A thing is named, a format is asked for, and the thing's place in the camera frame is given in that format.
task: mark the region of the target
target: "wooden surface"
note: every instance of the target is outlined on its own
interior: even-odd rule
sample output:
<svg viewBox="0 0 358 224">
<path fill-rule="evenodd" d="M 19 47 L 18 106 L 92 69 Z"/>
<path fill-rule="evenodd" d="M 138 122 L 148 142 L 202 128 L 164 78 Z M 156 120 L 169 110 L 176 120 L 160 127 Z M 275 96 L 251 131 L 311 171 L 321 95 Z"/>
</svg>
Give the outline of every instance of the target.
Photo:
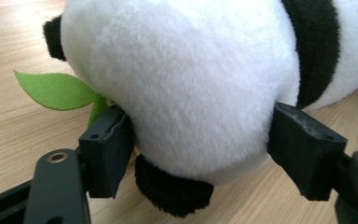
<svg viewBox="0 0 358 224">
<path fill-rule="evenodd" d="M 57 148 L 75 148 L 87 126 L 90 107 L 71 112 L 48 110 L 21 89 L 13 70 L 66 72 L 66 63 L 48 56 L 44 21 L 62 12 L 64 1 L 0 0 L 0 192 L 33 176 L 39 157 Z M 358 91 L 345 100 L 310 112 L 358 149 Z M 259 173 L 215 189 L 211 205 L 186 219 L 159 212 L 138 191 L 130 164 L 117 198 L 90 199 L 93 223 L 337 223 L 333 194 L 327 203 L 310 203 L 271 162 Z"/>
</svg>

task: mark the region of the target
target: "wooden table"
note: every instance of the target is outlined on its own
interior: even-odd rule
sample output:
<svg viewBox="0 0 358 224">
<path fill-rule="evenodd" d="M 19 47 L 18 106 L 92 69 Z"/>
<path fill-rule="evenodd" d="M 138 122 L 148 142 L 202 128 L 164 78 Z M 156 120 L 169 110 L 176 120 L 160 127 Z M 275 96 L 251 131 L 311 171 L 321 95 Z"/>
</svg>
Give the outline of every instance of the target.
<svg viewBox="0 0 358 224">
<path fill-rule="evenodd" d="M 75 148 L 91 107 L 52 111 L 35 103 L 20 87 L 13 70 L 65 72 L 67 63 L 51 59 L 41 26 L 62 13 L 63 0 L 0 0 L 0 192 L 33 176 L 39 157 L 57 148 Z M 358 150 L 358 91 L 310 114 L 347 137 L 348 154 Z M 93 223 L 336 223 L 330 202 L 310 203 L 278 165 L 218 187 L 211 205 L 185 219 L 159 212 L 135 186 L 133 162 L 115 200 L 90 199 Z"/>
</svg>

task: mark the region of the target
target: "black plush ear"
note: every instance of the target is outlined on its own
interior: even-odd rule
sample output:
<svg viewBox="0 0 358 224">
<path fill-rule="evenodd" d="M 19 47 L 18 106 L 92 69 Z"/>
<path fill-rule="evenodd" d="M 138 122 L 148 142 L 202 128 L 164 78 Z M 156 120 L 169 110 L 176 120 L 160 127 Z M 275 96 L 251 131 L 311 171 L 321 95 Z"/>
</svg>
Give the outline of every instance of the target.
<svg viewBox="0 0 358 224">
<path fill-rule="evenodd" d="M 63 55 L 61 45 L 61 17 L 53 18 L 51 21 L 47 21 L 43 25 L 43 35 L 46 38 L 48 44 L 48 53 L 51 58 L 56 58 L 61 61 L 66 61 L 65 55 Z"/>
<path fill-rule="evenodd" d="M 136 158 L 135 176 L 141 193 L 158 209 L 175 217 L 208 206 L 213 193 L 212 185 L 170 175 L 142 155 Z"/>
</svg>

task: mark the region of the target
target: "panda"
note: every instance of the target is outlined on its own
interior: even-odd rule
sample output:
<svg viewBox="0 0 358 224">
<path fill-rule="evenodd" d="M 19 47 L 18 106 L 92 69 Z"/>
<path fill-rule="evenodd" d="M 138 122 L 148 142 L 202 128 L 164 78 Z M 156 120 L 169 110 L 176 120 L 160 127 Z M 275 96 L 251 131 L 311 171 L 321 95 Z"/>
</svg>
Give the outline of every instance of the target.
<svg viewBox="0 0 358 224">
<path fill-rule="evenodd" d="M 68 0 L 56 22 L 55 57 L 129 115 L 138 188 L 177 217 L 270 160 L 276 102 L 358 88 L 358 0 Z"/>
</svg>

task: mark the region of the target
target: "tabletop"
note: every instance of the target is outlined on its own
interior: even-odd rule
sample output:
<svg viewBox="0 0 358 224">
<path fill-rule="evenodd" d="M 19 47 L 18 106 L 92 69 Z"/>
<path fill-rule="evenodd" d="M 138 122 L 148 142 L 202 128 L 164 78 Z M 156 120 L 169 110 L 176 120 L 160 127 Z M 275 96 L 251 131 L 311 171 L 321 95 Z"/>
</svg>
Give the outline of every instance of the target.
<svg viewBox="0 0 358 224">
<path fill-rule="evenodd" d="M 0 192 L 33 177 L 36 161 L 58 148 L 76 148 L 87 129 L 91 105 L 53 111 L 35 103 L 14 71 L 73 74 L 67 63 L 51 59 L 42 35 L 45 21 L 62 13 L 63 0 L 0 0 Z M 358 150 L 358 90 L 328 107 L 310 111 Z M 211 204 L 195 215 L 175 218 L 160 212 L 137 189 L 134 164 L 117 197 L 89 199 L 93 223 L 337 223 L 332 193 L 329 202 L 308 202 L 290 178 L 270 162 L 254 175 L 215 188 Z"/>
</svg>

